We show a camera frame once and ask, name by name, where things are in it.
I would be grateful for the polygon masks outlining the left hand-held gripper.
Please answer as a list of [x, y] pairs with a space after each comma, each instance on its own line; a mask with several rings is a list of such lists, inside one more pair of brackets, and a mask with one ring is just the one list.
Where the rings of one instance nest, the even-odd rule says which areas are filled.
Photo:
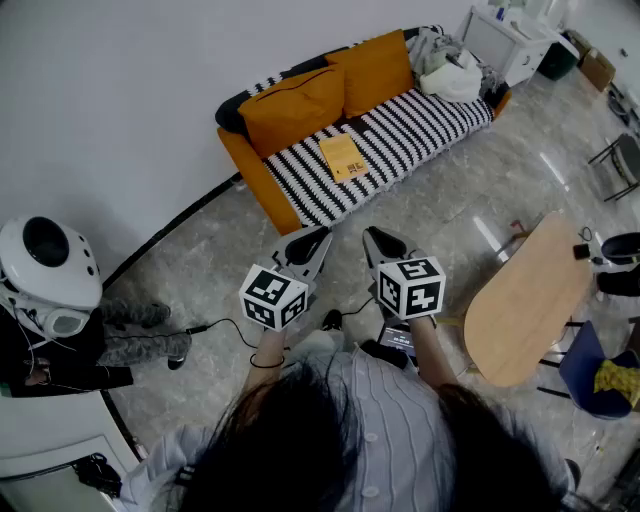
[[331, 230], [324, 226], [283, 236], [270, 258], [249, 269], [239, 289], [244, 316], [272, 331], [295, 324], [315, 299], [316, 277], [332, 240]]

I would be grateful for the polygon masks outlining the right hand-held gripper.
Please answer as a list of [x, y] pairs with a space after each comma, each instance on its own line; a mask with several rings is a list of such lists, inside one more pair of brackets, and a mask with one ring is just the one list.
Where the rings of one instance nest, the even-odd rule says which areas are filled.
[[[386, 228], [370, 226], [362, 242], [371, 277], [376, 281], [378, 303], [401, 321], [440, 313], [446, 276], [435, 257], [413, 258], [416, 242]], [[387, 259], [407, 259], [382, 263]]]

